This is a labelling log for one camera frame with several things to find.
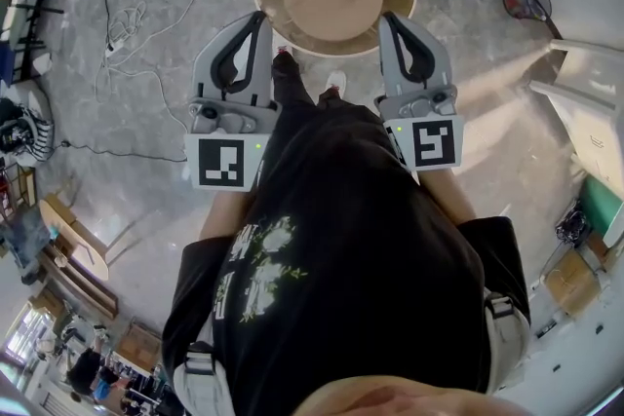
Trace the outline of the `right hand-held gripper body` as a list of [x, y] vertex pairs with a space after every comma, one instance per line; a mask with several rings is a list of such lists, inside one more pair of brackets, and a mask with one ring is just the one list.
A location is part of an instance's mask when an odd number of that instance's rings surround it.
[[443, 170], [461, 164], [464, 121], [453, 85], [394, 96], [375, 106], [400, 162], [407, 170]]

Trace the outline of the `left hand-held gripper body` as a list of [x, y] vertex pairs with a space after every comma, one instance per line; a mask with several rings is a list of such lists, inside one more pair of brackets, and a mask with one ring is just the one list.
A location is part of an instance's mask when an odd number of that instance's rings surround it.
[[193, 122], [184, 146], [193, 187], [251, 191], [281, 105], [273, 100], [259, 107], [198, 98], [189, 111]]

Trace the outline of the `wooden chair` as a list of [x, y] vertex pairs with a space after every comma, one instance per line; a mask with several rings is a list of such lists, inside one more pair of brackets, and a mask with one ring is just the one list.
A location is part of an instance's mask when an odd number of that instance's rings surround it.
[[89, 231], [57, 195], [38, 202], [50, 240], [39, 257], [50, 276], [97, 316], [114, 320], [118, 298], [106, 288], [108, 248]]

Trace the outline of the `cardboard box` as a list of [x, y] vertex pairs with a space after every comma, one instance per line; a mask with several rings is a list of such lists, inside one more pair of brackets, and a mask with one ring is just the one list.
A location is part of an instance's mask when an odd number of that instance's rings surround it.
[[545, 274], [543, 282], [560, 310], [577, 319], [608, 290], [612, 267], [609, 250], [571, 248]]
[[113, 352], [131, 369], [149, 376], [161, 359], [161, 338], [141, 322], [132, 320]]

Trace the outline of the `black frame badminton racket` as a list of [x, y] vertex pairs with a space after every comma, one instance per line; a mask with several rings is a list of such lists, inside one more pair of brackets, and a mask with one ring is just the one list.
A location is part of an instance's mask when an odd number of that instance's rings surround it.
[[534, 19], [547, 21], [552, 16], [551, 0], [526, 0], [527, 9]]

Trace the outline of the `person's right forearm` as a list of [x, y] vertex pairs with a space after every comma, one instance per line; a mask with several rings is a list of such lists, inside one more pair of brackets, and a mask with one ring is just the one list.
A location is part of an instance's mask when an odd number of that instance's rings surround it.
[[477, 219], [477, 214], [451, 169], [422, 170], [420, 185], [455, 225]]

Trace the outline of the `person's right white shoe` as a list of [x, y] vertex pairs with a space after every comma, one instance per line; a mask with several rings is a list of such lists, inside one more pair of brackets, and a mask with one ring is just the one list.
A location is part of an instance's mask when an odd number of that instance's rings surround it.
[[333, 71], [326, 83], [326, 91], [333, 96], [343, 98], [347, 86], [346, 74], [341, 70]]

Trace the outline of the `person's left forearm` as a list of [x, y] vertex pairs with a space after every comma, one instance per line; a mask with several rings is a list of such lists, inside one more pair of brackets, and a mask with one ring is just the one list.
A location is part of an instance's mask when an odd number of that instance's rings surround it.
[[254, 201], [254, 193], [220, 191], [214, 196], [199, 240], [231, 237], [243, 227], [245, 217]]

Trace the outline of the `person's black printed t-shirt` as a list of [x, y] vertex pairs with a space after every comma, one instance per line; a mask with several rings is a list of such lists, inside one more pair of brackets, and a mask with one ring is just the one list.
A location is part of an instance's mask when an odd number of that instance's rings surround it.
[[191, 416], [292, 416], [359, 376], [494, 397], [528, 333], [511, 221], [453, 224], [378, 119], [322, 114], [280, 118], [243, 227], [184, 249], [162, 352]]

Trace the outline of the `red frame badminton racket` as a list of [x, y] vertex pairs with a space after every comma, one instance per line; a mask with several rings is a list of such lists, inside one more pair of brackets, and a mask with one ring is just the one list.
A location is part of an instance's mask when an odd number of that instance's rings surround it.
[[528, 0], [502, 0], [506, 13], [514, 19], [529, 19], [531, 15]]

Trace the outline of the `black metal chair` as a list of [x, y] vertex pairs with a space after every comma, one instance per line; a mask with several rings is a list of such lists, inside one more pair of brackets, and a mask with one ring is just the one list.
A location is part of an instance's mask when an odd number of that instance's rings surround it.
[[0, 81], [7, 87], [29, 79], [33, 53], [46, 49], [36, 35], [38, 20], [44, 14], [64, 14], [44, 1], [0, 0]]

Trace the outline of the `white cabinet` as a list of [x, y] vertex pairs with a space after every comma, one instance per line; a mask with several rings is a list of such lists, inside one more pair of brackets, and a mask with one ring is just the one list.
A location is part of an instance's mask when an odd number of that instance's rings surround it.
[[555, 81], [529, 87], [550, 100], [574, 163], [624, 200], [624, 51], [557, 39], [550, 50], [565, 55]]

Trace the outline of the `person's black trousers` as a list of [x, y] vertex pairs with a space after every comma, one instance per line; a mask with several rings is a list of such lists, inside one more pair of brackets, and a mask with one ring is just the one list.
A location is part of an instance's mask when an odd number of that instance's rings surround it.
[[281, 105], [280, 118], [309, 118], [322, 114], [366, 116], [377, 119], [366, 106], [349, 103], [337, 95], [323, 95], [315, 103], [304, 88], [299, 66], [289, 52], [279, 52], [271, 69], [274, 98]]

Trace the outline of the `black bag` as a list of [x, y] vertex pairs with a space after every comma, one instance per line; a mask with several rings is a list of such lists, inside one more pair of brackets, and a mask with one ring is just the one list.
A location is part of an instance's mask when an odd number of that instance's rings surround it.
[[20, 119], [23, 117], [22, 109], [10, 99], [0, 97], [0, 152], [11, 154], [20, 150], [24, 141], [21, 137], [22, 128]]

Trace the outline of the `striped cloth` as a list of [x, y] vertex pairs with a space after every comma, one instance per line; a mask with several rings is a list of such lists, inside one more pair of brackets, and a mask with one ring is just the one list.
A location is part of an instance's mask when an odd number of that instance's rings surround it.
[[21, 109], [18, 119], [20, 146], [15, 153], [16, 162], [22, 167], [35, 168], [47, 162], [55, 151], [54, 123], [41, 118], [29, 108]]

